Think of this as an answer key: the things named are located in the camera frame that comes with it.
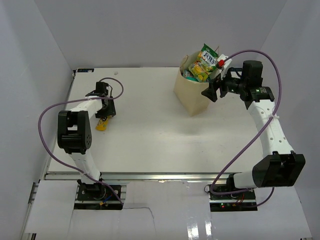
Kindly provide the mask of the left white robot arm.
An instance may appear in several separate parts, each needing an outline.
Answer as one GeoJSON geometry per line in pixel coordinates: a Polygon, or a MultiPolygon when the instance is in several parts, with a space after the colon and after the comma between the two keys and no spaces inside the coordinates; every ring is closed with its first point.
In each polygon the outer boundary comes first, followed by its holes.
{"type": "Polygon", "coordinates": [[[102,179],[102,174],[90,151],[93,142],[90,119],[98,119],[98,131],[107,129],[108,120],[116,115],[111,93],[112,87],[108,83],[97,82],[95,90],[86,95],[86,101],[58,113],[57,144],[81,170],[78,183],[90,185],[88,193],[96,200],[105,196],[106,187],[97,182],[102,179]]]}

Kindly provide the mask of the green yellow snack packet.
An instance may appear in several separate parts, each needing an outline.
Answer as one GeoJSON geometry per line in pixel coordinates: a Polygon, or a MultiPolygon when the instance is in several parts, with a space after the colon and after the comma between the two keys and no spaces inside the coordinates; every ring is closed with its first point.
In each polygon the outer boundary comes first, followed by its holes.
{"type": "Polygon", "coordinates": [[[204,43],[188,70],[198,82],[205,83],[209,79],[209,75],[216,69],[218,57],[219,55],[204,43]]]}

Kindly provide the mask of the yellow candy packet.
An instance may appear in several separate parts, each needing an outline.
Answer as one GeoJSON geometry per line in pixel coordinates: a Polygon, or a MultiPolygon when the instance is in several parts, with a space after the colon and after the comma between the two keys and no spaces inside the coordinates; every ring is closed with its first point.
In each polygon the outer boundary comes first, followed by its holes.
{"type": "Polygon", "coordinates": [[[98,121],[95,129],[96,129],[97,131],[101,131],[101,132],[105,131],[105,130],[107,129],[108,122],[109,122],[109,118],[108,118],[108,117],[101,118],[101,119],[98,121]]]}

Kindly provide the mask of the teal snack packet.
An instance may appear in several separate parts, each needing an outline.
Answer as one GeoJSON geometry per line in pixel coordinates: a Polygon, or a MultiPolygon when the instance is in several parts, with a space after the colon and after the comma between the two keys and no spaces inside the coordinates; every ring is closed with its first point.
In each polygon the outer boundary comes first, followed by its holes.
{"type": "Polygon", "coordinates": [[[198,82],[198,80],[195,78],[195,76],[187,69],[185,69],[183,72],[182,72],[182,76],[187,79],[187,80],[190,80],[190,81],[194,81],[194,82],[198,82]]]}

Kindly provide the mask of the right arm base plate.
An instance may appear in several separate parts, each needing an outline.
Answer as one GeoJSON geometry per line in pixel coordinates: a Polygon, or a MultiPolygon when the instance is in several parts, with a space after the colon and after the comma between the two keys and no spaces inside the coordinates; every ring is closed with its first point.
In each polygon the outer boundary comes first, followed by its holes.
{"type": "Polygon", "coordinates": [[[203,190],[209,196],[209,207],[212,213],[249,212],[258,210],[254,191],[230,195],[214,195],[210,192],[210,186],[210,184],[207,184],[203,190]]]}

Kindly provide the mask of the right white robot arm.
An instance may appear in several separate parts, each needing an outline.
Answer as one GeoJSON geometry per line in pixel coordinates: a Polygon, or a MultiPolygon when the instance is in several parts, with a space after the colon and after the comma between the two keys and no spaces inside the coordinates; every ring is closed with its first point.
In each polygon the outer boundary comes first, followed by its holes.
{"type": "Polygon", "coordinates": [[[289,144],[277,116],[278,103],[272,90],[263,86],[263,64],[256,60],[246,60],[239,78],[233,77],[228,69],[209,81],[202,95],[216,102],[220,97],[232,93],[239,95],[254,120],[257,136],[262,146],[262,160],[252,169],[231,173],[224,187],[213,182],[209,192],[213,195],[227,195],[236,200],[246,191],[256,188],[292,187],[303,170],[306,159],[289,144]]]}

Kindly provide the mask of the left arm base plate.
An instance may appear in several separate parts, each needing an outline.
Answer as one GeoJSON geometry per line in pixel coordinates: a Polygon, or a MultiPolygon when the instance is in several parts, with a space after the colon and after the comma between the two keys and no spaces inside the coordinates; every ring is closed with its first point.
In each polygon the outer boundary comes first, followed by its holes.
{"type": "Polygon", "coordinates": [[[75,210],[120,211],[122,204],[115,194],[106,186],[100,189],[88,190],[79,185],[74,202],[75,210]]]}

